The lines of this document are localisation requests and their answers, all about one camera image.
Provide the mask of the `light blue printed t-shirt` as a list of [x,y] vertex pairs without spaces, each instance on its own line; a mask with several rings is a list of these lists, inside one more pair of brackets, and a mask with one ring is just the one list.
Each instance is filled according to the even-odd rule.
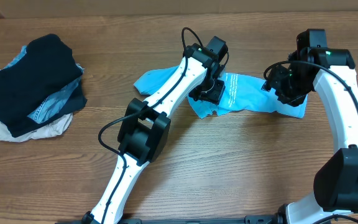
[[[150,70],[144,73],[134,86],[141,95],[154,94],[174,73],[176,66],[164,69]],[[218,116],[232,111],[249,110],[254,112],[278,112],[295,118],[303,118],[307,101],[300,106],[292,107],[278,101],[274,92],[263,91],[264,81],[248,75],[224,73],[220,78],[224,81],[225,90],[218,105],[207,101],[195,101],[188,98],[188,102],[199,118],[203,119],[213,113]]]

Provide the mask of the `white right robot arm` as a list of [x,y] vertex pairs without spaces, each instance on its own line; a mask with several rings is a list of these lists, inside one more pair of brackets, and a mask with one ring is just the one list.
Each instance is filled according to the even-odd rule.
[[264,71],[263,90],[283,104],[299,105],[317,92],[334,138],[334,154],[316,173],[313,191],[284,205],[277,223],[329,223],[358,213],[358,86],[347,49],[306,47]]

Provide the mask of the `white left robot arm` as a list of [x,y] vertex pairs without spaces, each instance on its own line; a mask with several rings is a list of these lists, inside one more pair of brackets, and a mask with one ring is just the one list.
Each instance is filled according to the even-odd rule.
[[219,80],[228,58],[226,44],[187,46],[173,75],[144,101],[134,98],[119,118],[119,148],[113,175],[95,207],[82,223],[118,223],[141,172],[158,158],[166,145],[173,112],[186,97],[219,104],[224,83]]

